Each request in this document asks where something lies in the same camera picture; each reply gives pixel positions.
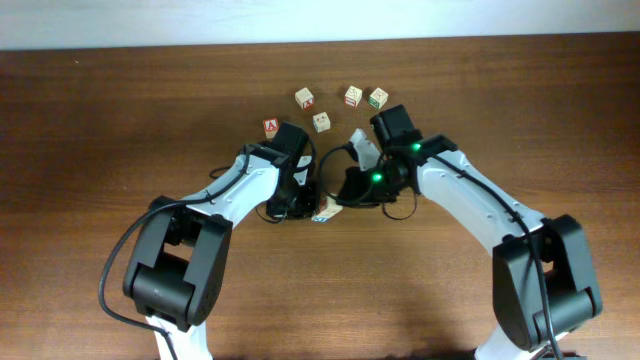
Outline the red number nine block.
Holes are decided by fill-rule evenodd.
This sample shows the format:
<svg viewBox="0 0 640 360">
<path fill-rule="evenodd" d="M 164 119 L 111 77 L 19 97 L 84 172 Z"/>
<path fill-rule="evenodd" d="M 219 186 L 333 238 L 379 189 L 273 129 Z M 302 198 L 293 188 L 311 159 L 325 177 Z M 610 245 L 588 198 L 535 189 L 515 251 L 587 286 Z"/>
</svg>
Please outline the red number nine block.
<svg viewBox="0 0 640 360">
<path fill-rule="evenodd" d="M 329 207 L 329 205 L 330 205 L 330 198 L 329 198 L 329 197 L 327 197 L 327 196 L 323 196 L 323 197 L 320 199 L 320 203 L 319 203 L 319 207 L 318 207 L 318 209 L 319 209 L 320 211 L 324 211 L 325 209 L 327 209 L 327 208 Z"/>
</svg>

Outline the ice cream number four block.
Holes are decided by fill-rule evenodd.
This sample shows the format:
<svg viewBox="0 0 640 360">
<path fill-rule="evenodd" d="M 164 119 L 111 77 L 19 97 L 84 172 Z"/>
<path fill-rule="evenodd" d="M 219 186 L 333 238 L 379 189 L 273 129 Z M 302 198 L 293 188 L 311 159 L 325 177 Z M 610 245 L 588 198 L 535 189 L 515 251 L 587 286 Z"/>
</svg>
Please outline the ice cream number four block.
<svg viewBox="0 0 640 360">
<path fill-rule="evenodd" d="M 317 214 L 315 214 L 312 217 L 312 221 L 318 223 L 327 223 L 332 217 L 340 213 L 342 210 L 342 207 L 325 208 L 324 210 L 321 210 Z"/>
</svg>

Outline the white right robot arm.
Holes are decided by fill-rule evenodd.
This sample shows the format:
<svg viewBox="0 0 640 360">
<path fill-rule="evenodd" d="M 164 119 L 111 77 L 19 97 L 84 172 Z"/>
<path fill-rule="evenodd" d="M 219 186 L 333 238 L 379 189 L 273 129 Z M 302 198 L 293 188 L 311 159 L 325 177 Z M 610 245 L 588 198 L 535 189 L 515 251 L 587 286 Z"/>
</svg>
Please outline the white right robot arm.
<svg viewBox="0 0 640 360">
<path fill-rule="evenodd" d="M 564 336 L 603 310 L 586 234 L 570 215 L 555 219 L 499 188 L 444 135 L 426 138 L 402 105 L 370 120 L 344 145 L 356 166 L 338 203 L 382 206 L 410 189 L 457 220 L 492 259 L 498 326 L 474 359 L 563 359 Z"/>
</svg>

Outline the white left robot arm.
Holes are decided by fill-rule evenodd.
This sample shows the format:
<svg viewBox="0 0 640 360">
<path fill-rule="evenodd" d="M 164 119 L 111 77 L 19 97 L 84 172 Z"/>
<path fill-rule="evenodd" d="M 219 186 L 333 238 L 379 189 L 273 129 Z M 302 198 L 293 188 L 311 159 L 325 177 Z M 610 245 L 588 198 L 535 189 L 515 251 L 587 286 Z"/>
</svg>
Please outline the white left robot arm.
<svg viewBox="0 0 640 360">
<path fill-rule="evenodd" d="M 220 294 L 233 229 L 269 200 L 290 205 L 309 135 L 283 123 L 274 138 L 247 144 L 234 164 L 203 190 L 156 198 L 134 225 L 139 235 L 123 293 L 156 336 L 163 359 L 208 359 L 206 318 Z"/>
</svg>

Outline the red letter U block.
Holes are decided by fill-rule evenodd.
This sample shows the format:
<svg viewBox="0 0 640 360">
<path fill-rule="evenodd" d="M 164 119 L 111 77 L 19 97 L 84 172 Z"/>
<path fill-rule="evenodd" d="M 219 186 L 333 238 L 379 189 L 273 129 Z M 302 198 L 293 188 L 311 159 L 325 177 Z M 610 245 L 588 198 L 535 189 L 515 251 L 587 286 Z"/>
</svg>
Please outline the red letter U block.
<svg viewBox="0 0 640 360">
<path fill-rule="evenodd" d="M 333 198 L 331 198 L 331 197 L 329 197 L 329 198 L 330 198 L 330 205 L 329 205 L 328 208 L 331 208 L 331 207 L 342 207 L 343 208 L 343 206 L 339 205 Z"/>
</svg>

